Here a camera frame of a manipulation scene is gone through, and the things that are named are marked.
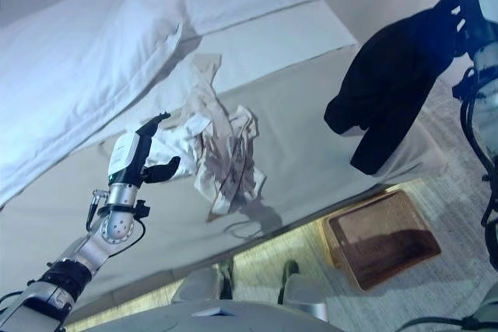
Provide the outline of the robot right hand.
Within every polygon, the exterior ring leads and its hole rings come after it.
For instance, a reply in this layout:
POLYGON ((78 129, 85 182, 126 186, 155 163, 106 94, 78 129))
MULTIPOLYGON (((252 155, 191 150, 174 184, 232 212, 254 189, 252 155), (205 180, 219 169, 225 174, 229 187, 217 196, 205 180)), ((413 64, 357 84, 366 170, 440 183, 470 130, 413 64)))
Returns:
POLYGON ((497 0, 439 0, 434 6, 460 18, 456 29, 455 54, 457 57, 475 54, 497 42, 497 0))

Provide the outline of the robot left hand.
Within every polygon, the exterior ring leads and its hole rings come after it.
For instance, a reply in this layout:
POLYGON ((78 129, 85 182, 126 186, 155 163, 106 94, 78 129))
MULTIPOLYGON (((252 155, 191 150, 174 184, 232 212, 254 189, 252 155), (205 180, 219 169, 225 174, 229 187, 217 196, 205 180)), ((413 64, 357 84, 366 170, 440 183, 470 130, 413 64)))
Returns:
POLYGON ((138 130, 126 132, 117 139, 107 171, 108 187, 123 183, 140 188, 143 183, 161 183, 174 176, 180 165, 179 156, 166 164, 146 166, 159 124, 169 117, 167 112, 156 115, 138 130))

